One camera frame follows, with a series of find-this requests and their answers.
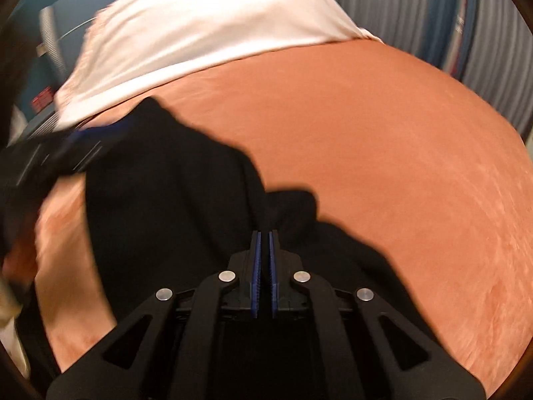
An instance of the red label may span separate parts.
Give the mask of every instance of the red label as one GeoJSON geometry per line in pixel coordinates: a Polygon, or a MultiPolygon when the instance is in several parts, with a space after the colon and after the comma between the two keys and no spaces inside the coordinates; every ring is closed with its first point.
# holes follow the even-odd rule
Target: red label
{"type": "Polygon", "coordinates": [[[54,101],[54,92],[51,87],[46,87],[31,101],[31,107],[36,113],[41,112],[54,101]]]}

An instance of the bed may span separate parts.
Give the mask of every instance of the bed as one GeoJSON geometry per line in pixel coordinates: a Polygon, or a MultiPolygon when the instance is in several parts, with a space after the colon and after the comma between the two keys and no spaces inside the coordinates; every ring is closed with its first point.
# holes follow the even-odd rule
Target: bed
{"type": "MultiPolygon", "coordinates": [[[[64,125],[101,111],[88,125],[106,125],[155,96],[247,152],[267,189],[310,189],[321,217],[387,255],[447,350],[492,394],[533,334],[533,167],[520,137],[459,82],[378,40],[294,45],[170,75],[74,117],[69,104],[88,96],[60,92],[58,108],[64,125]]],[[[82,176],[58,182],[37,225],[37,295],[62,370],[115,324],[83,191],[82,176]],[[73,295],[86,307],[74,309],[73,295]]]]}

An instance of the fabric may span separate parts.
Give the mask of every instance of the fabric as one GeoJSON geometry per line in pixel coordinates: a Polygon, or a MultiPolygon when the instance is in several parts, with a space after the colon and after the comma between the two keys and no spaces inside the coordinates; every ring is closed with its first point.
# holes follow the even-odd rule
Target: fabric
{"type": "MultiPolygon", "coordinates": [[[[317,221],[312,193],[266,193],[246,155],[180,124],[151,98],[127,124],[129,136],[87,171],[85,195],[94,259],[118,322],[159,288],[187,290],[225,269],[253,230],[277,229],[306,269],[343,290],[372,288],[436,341],[386,259],[317,221]]],[[[32,311],[19,319],[22,332],[38,328],[25,325],[32,311]]],[[[43,346],[24,346],[45,374],[54,372],[43,346]]]]}
{"type": "Polygon", "coordinates": [[[13,298],[4,278],[0,278],[0,342],[20,373],[29,378],[28,362],[15,329],[15,317],[19,315],[20,309],[21,306],[13,298]]]}
{"type": "Polygon", "coordinates": [[[380,248],[447,350],[491,395],[533,335],[533,165],[516,131],[443,72],[374,41],[292,48],[191,74],[155,96],[246,151],[268,191],[380,248]]]}
{"type": "Polygon", "coordinates": [[[353,38],[377,40],[334,0],[118,0],[88,29],[55,96],[58,128],[217,64],[353,38]]]}

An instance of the black garment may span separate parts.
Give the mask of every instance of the black garment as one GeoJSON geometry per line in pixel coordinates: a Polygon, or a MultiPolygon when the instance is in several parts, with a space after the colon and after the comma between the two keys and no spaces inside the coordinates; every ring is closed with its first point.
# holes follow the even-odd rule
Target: black garment
{"type": "Polygon", "coordinates": [[[335,288],[372,288],[435,339],[386,259],[317,221],[311,193],[266,193],[245,154],[180,124],[152,98],[126,119],[128,136],[86,179],[93,253],[118,322],[159,288],[184,291],[225,269],[254,230],[276,229],[306,270],[335,288]]]}

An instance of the metal bolt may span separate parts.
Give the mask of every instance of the metal bolt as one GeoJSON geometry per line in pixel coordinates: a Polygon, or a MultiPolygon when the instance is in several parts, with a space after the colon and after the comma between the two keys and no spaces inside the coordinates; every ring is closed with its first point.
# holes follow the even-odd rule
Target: metal bolt
{"type": "Polygon", "coordinates": [[[360,288],[357,291],[357,297],[361,299],[361,301],[371,301],[374,298],[374,292],[369,288],[360,288]]]}
{"type": "Polygon", "coordinates": [[[306,271],[294,272],[293,278],[299,283],[307,283],[311,279],[311,274],[306,271]]]}
{"type": "Polygon", "coordinates": [[[156,293],[156,298],[160,301],[168,301],[172,297],[172,290],[169,288],[160,288],[156,293]]]}
{"type": "Polygon", "coordinates": [[[225,283],[229,283],[235,279],[236,275],[233,271],[222,271],[219,274],[219,280],[225,283]]]}

